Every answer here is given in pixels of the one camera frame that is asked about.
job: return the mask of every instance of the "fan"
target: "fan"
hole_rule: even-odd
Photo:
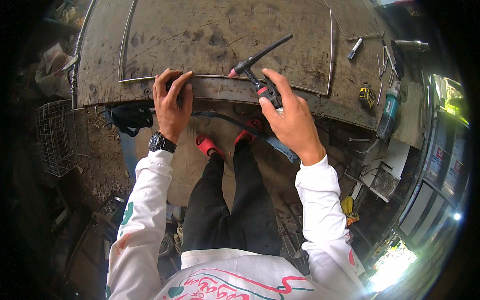
[[[388,202],[399,182],[400,177],[387,164],[382,162],[370,185],[370,190],[385,202]]]

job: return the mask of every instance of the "right hand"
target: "right hand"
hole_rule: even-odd
[[[275,83],[278,92],[282,95],[283,113],[281,115],[275,110],[270,100],[265,97],[259,99],[262,113],[270,123],[272,131],[285,146],[300,157],[304,166],[318,163],[325,157],[326,152],[318,138],[307,102],[293,93],[284,76],[269,69],[263,69],[262,72]]]

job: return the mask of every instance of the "black watch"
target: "black watch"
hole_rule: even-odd
[[[150,138],[150,142],[148,143],[148,149],[150,149],[150,151],[152,152],[158,150],[165,150],[171,153],[175,153],[177,145],[165,138],[161,133],[155,132]]]

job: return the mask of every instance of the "red slide sandal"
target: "red slide sandal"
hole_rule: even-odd
[[[205,134],[200,134],[199,136],[197,136],[197,138],[195,139],[195,142],[197,144],[198,149],[200,149],[200,151],[202,151],[206,156],[209,156],[208,150],[215,149],[216,151],[218,151],[218,153],[220,153],[223,159],[225,159],[225,155],[223,154],[222,150],[220,150],[220,148],[215,146],[212,140]]]
[[[250,127],[255,127],[256,129],[258,129],[258,131],[262,131],[262,123],[257,119],[253,119],[253,120],[250,120],[250,121],[246,122],[246,125],[250,126]],[[253,140],[256,138],[256,136],[254,134],[252,134],[251,132],[248,132],[244,129],[244,130],[242,130],[242,132],[240,132],[240,135],[237,136],[237,138],[235,139],[234,145],[236,145],[238,143],[238,141],[240,140],[240,138],[243,137],[246,134],[249,135],[250,137],[252,137],[252,139],[250,140],[250,143],[253,142]]]

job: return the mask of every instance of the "wire mesh basket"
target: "wire mesh basket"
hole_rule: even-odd
[[[37,139],[47,173],[62,177],[90,157],[86,109],[72,110],[72,101],[47,103],[36,110]]]

